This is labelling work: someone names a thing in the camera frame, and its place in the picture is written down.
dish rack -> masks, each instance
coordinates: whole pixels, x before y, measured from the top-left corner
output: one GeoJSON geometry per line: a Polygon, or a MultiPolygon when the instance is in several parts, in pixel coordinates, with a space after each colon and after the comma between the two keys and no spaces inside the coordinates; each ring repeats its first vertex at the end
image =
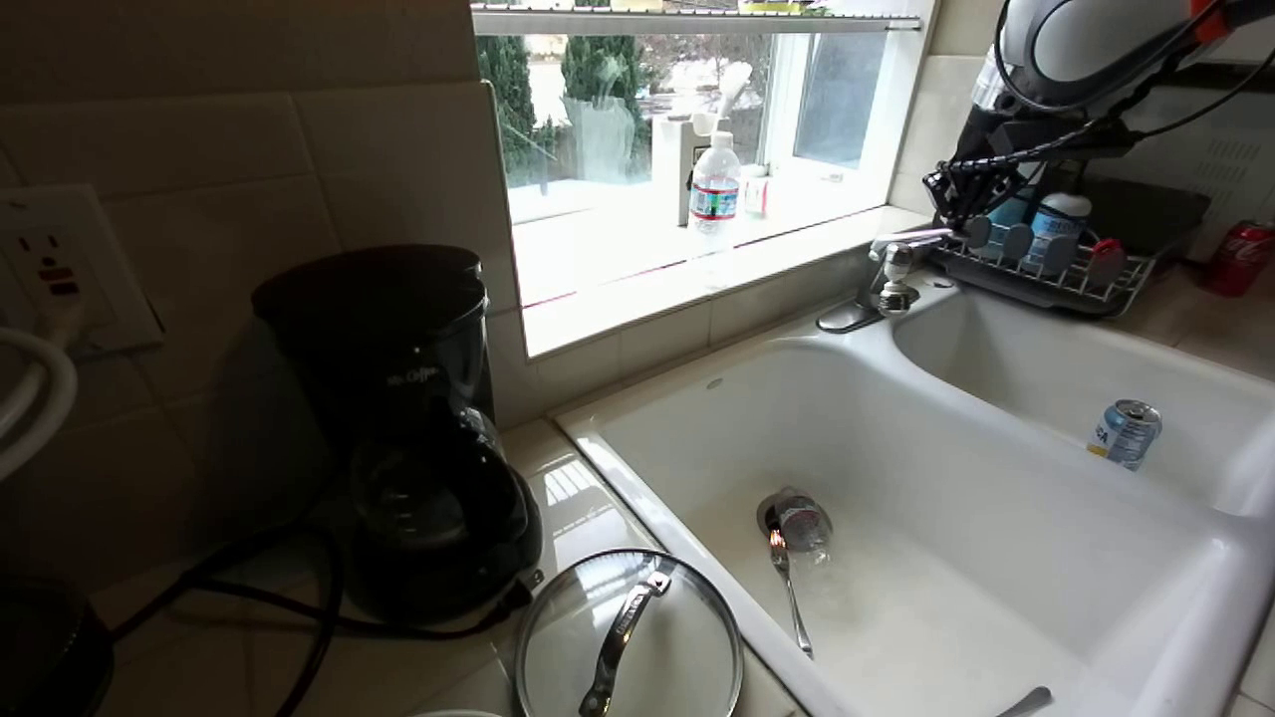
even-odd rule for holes
{"type": "Polygon", "coordinates": [[[1125,317],[1157,270],[1152,257],[1125,257],[1117,274],[1091,274],[1091,245],[1079,245],[1065,270],[1024,270],[1015,258],[979,258],[964,240],[939,245],[934,265],[956,283],[1084,318],[1125,317]]]}

